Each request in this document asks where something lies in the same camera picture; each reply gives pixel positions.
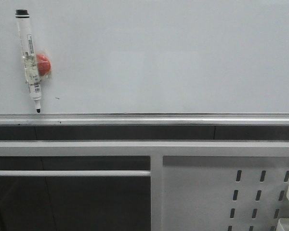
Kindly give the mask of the red round magnet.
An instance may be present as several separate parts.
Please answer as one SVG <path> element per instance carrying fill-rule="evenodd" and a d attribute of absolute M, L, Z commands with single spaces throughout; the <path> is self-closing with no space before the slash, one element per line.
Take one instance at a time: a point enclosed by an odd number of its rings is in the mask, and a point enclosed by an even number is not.
<path fill-rule="evenodd" d="M 37 67 L 40 77 L 47 78 L 51 73 L 51 62 L 49 57 L 45 53 L 37 53 Z"/>

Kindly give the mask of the white whiteboard marker pen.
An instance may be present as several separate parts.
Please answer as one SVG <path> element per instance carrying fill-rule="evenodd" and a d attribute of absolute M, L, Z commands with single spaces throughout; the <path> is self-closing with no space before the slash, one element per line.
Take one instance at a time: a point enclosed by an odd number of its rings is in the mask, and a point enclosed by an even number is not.
<path fill-rule="evenodd" d="M 41 86 L 37 58 L 34 48 L 34 39 L 28 10 L 15 10 L 15 18 L 21 42 L 22 60 L 25 70 L 25 80 L 29 89 L 29 96 L 34 102 L 37 113 L 41 111 Z"/>

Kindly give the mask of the white whiteboard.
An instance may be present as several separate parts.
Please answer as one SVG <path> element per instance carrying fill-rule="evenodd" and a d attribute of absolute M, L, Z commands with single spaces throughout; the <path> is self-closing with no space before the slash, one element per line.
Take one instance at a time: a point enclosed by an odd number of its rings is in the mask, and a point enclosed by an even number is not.
<path fill-rule="evenodd" d="M 16 9 L 43 113 L 289 113 L 289 0 L 0 0 L 0 114 L 35 112 Z"/>

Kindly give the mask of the white perforated panel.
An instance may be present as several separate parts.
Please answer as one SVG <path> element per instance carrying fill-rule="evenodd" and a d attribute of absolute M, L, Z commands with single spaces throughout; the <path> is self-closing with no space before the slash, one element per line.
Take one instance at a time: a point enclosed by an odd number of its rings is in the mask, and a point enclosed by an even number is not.
<path fill-rule="evenodd" d="M 289 218 L 289 157 L 163 158 L 166 231 L 274 231 Z"/>

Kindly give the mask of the white lower plastic bin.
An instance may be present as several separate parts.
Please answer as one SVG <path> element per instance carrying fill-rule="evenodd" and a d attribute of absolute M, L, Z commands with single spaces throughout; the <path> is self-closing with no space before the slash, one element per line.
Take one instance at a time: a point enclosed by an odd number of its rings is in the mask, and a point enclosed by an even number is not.
<path fill-rule="evenodd" d="M 289 218 L 280 218 L 277 223 L 276 231 L 289 231 Z"/>

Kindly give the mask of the white metal frame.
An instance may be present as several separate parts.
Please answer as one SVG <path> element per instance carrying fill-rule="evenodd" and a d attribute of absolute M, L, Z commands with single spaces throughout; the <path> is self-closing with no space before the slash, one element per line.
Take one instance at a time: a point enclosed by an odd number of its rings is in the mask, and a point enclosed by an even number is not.
<path fill-rule="evenodd" d="M 289 157 L 289 141 L 0 141 L 0 156 L 149 156 L 151 228 L 161 231 L 164 156 Z"/>

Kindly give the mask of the aluminium whiteboard tray rail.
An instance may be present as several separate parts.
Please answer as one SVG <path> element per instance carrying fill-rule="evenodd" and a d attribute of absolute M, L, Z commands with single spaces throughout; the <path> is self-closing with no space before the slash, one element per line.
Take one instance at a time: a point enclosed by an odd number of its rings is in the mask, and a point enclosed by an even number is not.
<path fill-rule="evenodd" d="M 0 114 L 0 126 L 289 126 L 289 113 Z"/>

